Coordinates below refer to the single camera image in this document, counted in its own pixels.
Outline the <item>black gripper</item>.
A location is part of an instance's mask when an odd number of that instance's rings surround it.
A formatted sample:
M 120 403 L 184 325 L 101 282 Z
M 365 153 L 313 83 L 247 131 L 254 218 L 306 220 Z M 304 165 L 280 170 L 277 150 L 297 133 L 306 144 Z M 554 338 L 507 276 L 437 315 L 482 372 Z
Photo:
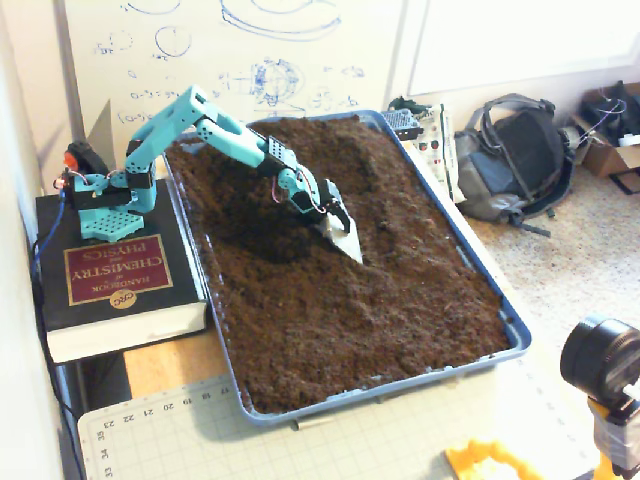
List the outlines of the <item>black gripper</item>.
M 297 179 L 292 203 L 307 218 L 321 220 L 314 228 L 337 249 L 362 264 L 357 226 L 349 216 L 337 186 L 329 179 L 320 182 Z

